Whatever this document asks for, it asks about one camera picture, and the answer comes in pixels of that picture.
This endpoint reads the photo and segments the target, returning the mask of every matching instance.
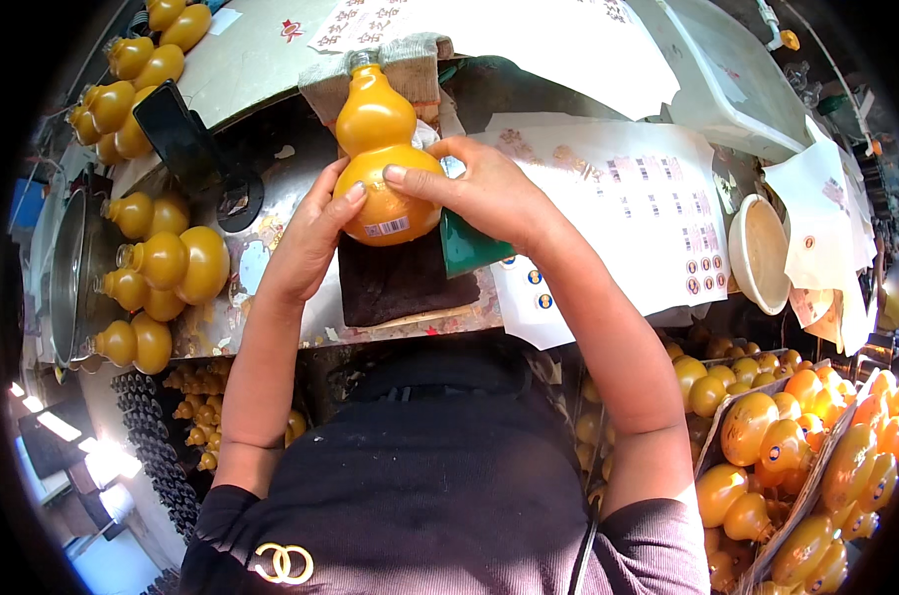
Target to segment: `plastic bowl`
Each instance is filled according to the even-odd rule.
[[[786,306],[790,279],[783,272],[789,242],[769,201],[758,194],[743,199],[727,239],[730,270],[743,295],[775,316]]]

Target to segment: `gold double c logo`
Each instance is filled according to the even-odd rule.
[[[265,572],[261,565],[254,565],[254,571],[261,575],[266,581],[271,583],[287,583],[288,585],[302,585],[310,579],[314,574],[314,559],[306,549],[300,545],[277,545],[276,543],[263,543],[254,551],[257,555],[262,555],[269,549],[274,550],[274,557],[271,559],[274,564],[274,572],[276,576],[271,576]],[[290,552],[295,552],[303,556],[303,572],[297,576],[290,576]]]

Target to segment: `fingernail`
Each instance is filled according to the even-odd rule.
[[[356,184],[350,186],[347,194],[344,195],[344,198],[347,199],[348,203],[357,203],[360,202],[360,199],[366,194],[366,184],[363,184],[360,180],[357,181]]]
[[[387,182],[403,184],[403,180],[406,177],[407,177],[407,168],[404,168],[403,166],[397,166],[395,164],[390,164],[384,168],[384,180],[386,180]]]

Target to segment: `black phone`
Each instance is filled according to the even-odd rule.
[[[198,113],[185,106],[174,81],[149,93],[132,115],[185,191],[196,194],[225,181],[228,168],[211,133]]]

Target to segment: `woman's left hand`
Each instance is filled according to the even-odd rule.
[[[289,307],[303,308],[324,281],[341,228],[366,200],[362,182],[333,199],[334,185],[349,158],[336,160],[317,177],[300,201],[281,242],[267,263],[258,296],[268,295]]]

